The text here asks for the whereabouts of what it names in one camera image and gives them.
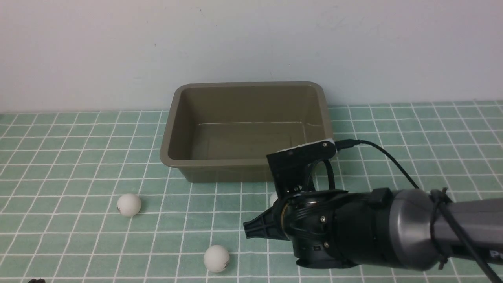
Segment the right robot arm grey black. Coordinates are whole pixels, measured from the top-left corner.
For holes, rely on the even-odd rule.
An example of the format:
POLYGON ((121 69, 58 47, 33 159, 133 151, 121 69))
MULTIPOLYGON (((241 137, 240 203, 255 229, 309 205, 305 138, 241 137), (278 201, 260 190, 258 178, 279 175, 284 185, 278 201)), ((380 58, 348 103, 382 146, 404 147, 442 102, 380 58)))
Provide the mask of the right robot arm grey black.
POLYGON ((445 192, 295 192, 244 223, 246 238, 290 241, 309 269, 375 265, 423 272, 447 259, 502 264, 502 199, 445 192))

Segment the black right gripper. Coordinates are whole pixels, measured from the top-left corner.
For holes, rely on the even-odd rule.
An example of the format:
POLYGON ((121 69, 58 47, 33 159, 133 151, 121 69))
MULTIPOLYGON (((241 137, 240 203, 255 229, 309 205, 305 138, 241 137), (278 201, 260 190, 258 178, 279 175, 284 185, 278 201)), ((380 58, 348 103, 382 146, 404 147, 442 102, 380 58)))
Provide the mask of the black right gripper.
POLYGON ((290 241, 296 264, 309 269, 346 269, 350 260, 338 251, 336 210, 347 191, 295 192, 278 199, 253 220, 244 222, 245 237, 290 241))

